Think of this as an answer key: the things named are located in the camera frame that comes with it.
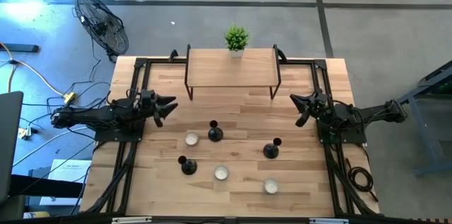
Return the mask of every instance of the small wooden platform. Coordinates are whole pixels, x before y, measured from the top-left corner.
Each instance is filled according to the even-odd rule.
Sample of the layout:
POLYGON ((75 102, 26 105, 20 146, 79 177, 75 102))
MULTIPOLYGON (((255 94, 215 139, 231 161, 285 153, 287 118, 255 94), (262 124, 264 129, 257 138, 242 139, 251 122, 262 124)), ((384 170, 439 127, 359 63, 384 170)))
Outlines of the small wooden platform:
POLYGON ((275 50, 246 48, 242 58, 227 49, 190 49, 188 87, 270 87, 278 84, 275 50))
MULTIPOLYGON (((110 100, 125 96, 135 58, 118 58, 110 100)), ((327 59, 326 63, 333 97, 353 103, 344 60, 327 59)), ((315 122, 310 119, 304 127, 296 127, 299 115, 289 98, 290 93, 312 93, 311 70, 303 65, 281 65, 281 76, 282 84, 274 100, 268 98, 267 88, 199 88, 196 98, 190 101, 184 85, 185 65, 152 65, 148 89, 177 96, 179 106, 162 128, 152 121, 146 123, 138 145, 127 215, 332 216, 325 156, 315 122), (208 124, 213 119, 225 132, 218 143, 207 137, 208 124), (197 146, 188 147, 184 142, 190 131, 200 135, 197 146), (280 154, 275 160, 268 160, 262 148, 275 137, 282 139, 280 154), (180 155, 198 162, 194 175, 182 173, 177 162, 180 155), (228 180, 214 178, 217 165, 229 168, 228 180), (277 194, 263 193, 262 182, 267 178, 279 182, 277 194)), ((117 148, 118 143, 110 142, 94 153, 82 210, 92 206, 111 180, 117 148)), ((344 153, 353 166, 369 169, 362 149, 345 145, 344 153)), ((122 184, 119 188, 117 205, 122 184)), ((338 188, 341 206, 345 208, 342 187, 338 188)), ((378 211, 368 193, 359 195, 378 211)))

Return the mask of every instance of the tea light candle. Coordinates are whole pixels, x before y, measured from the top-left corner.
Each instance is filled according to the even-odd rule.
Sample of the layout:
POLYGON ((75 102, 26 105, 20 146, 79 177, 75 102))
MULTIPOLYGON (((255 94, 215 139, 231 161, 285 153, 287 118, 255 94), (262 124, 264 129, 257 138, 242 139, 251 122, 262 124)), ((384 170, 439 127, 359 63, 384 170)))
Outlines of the tea light candle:
POLYGON ((185 143, 188 146, 194 146, 198 143, 199 141, 199 136, 198 134, 194 133, 194 132, 190 132, 185 136, 185 143))
POLYGON ((278 191, 278 183, 274 179, 266 179, 263 181, 263 188, 269 194, 274 194, 278 191))
POLYGON ((224 165, 219 165, 215 168, 214 174, 215 178, 223 181, 229 176, 229 170, 224 165))

